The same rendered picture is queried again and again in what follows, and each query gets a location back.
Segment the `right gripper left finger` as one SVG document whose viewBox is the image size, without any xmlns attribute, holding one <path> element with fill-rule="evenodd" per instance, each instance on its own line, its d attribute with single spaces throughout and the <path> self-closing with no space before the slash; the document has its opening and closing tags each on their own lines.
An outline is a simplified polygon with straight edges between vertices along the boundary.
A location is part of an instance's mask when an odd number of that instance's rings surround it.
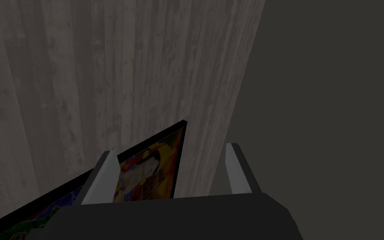
<svg viewBox="0 0 384 240">
<path fill-rule="evenodd" d="M 76 197 L 74 205 L 113 202 L 119 175 L 120 165 L 116 152 L 103 152 Z"/>
</svg>

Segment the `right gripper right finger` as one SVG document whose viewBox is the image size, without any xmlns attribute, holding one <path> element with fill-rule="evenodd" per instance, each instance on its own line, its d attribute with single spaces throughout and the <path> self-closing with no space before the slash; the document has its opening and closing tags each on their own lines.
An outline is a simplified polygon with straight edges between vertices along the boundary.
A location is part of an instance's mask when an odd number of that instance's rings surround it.
<svg viewBox="0 0 384 240">
<path fill-rule="evenodd" d="M 232 194 L 261 192 L 239 144 L 226 144 L 225 165 Z"/>
</svg>

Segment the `colourful black-framed picture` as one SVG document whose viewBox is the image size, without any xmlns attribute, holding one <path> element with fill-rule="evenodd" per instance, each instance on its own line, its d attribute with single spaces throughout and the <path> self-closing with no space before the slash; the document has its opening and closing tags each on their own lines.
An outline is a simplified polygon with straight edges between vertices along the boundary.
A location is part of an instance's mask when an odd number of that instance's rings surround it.
<svg viewBox="0 0 384 240">
<path fill-rule="evenodd" d="M 174 197 L 186 128 L 181 120 L 117 154 L 120 175 L 113 203 Z M 58 210 L 74 205 L 92 170 L 0 218 L 0 240 L 38 240 Z"/>
</svg>

